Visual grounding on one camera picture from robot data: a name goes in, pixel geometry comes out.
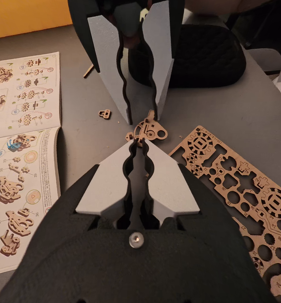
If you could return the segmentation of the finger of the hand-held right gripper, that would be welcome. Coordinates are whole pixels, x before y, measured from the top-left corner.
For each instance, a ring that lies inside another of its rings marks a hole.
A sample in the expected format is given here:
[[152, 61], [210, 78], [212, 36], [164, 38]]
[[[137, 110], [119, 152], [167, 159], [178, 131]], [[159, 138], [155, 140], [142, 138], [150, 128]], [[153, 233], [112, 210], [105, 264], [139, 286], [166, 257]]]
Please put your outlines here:
[[170, 75], [174, 59], [172, 58], [169, 1], [161, 1], [151, 6], [143, 25], [143, 36], [153, 55], [153, 81], [156, 96], [156, 119], [159, 120], [165, 105]]
[[130, 102], [127, 98], [127, 81], [120, 61], [123, 57], [123, 37], [118, 29], [102, 15], [89, 17], [88, 24], [97, 56], [99, 74], [118, 110], [132, 125]]

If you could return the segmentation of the wooden model part assembly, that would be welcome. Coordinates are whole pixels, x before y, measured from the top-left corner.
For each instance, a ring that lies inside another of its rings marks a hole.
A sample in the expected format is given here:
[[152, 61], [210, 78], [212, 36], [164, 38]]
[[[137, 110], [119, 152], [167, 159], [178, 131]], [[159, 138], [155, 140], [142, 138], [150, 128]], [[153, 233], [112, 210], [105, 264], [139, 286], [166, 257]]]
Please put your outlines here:
[[149, 141], [165, 140], [168, 137], [168, 132], [154, 120], [154, 110], [150, 110], [148, 116], [140, 122], [134, 132], [128, 132], [126, 135], [126, 141], [135, 139], [137, 146], [142, 148], [142, 143], [145, 139]]

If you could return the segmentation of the black chair base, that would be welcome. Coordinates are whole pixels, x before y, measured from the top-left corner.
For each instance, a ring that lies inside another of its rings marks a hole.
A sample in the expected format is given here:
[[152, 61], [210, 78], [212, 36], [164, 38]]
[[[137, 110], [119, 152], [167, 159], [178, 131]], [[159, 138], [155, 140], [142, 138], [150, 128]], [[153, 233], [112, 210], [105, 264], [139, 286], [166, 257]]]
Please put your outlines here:
[[231, 14], [225, 24], [245, 49], [270, 48], [281, 54], [281, 3]]

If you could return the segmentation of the open instruction booklet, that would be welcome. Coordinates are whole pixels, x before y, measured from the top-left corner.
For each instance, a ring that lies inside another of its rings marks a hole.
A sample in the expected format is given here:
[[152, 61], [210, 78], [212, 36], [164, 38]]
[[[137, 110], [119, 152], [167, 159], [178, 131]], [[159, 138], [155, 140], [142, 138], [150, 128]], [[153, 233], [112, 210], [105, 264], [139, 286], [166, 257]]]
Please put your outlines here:
[[60, 54], [0, 61], [0, 273], [15, 270], [60, 196]]

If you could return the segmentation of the laser-cut wooden parts sheet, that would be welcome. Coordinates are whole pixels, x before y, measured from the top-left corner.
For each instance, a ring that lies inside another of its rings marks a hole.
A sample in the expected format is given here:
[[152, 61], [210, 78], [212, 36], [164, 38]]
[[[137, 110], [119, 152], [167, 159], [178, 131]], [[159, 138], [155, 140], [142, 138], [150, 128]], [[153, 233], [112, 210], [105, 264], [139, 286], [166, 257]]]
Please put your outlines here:
[[281, 187], [202, 126], [169, 156], [180, 149], [186, 168], [226, 205], [254, 267], [281, 302]]

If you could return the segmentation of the black quilted cloth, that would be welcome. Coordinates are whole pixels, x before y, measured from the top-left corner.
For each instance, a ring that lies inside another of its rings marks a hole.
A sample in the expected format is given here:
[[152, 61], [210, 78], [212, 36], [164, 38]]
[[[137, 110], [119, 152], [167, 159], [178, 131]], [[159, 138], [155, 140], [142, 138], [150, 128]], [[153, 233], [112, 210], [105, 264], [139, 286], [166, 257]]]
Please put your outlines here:
[[236, 83], [246, 58], [236, 36], [216, 25], [181, 26], [170, 89], [217, 88]]

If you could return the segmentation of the person's right forearm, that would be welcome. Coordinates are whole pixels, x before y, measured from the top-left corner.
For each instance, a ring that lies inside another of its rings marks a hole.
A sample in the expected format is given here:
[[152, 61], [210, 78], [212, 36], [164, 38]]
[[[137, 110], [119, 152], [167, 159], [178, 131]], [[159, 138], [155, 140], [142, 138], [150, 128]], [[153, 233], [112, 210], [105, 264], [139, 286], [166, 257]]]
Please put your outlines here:
[[185, 8], [193, 13], [221, 15], [236, 12], [241, 0], [186, 0]]

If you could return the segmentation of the yellow plastic bin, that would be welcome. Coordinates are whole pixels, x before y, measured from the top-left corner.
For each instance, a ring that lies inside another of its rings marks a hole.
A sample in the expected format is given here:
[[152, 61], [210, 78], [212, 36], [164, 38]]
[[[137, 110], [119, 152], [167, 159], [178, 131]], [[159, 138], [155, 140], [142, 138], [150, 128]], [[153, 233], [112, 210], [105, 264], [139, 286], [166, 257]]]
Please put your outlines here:
[[67, 0], [0, 0], [0, 38], [71, 24]]

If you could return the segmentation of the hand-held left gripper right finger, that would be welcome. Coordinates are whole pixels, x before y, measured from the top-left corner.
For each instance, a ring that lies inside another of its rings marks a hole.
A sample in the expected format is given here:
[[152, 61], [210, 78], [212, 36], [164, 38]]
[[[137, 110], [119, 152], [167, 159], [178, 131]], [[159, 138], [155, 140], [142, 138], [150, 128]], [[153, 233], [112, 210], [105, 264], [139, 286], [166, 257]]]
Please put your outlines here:
[[158, 229], [166, 218], [198, 214], [199, 206], [178, 163], [145, 139], [142, 143], [148, 173], [142, 202], [142, 224]]

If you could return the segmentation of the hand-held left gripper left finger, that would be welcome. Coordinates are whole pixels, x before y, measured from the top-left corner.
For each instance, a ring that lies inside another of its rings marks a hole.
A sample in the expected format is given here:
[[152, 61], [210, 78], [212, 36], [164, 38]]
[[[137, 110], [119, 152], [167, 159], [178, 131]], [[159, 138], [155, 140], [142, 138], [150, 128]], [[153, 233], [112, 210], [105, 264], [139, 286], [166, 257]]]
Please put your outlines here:
[[76, 212], [98, 215], [109, 219], [117, 229], [127, 229], [133, 208], [129, 174], [134, 157], [135, 141], [130, 140], [101, 161]]

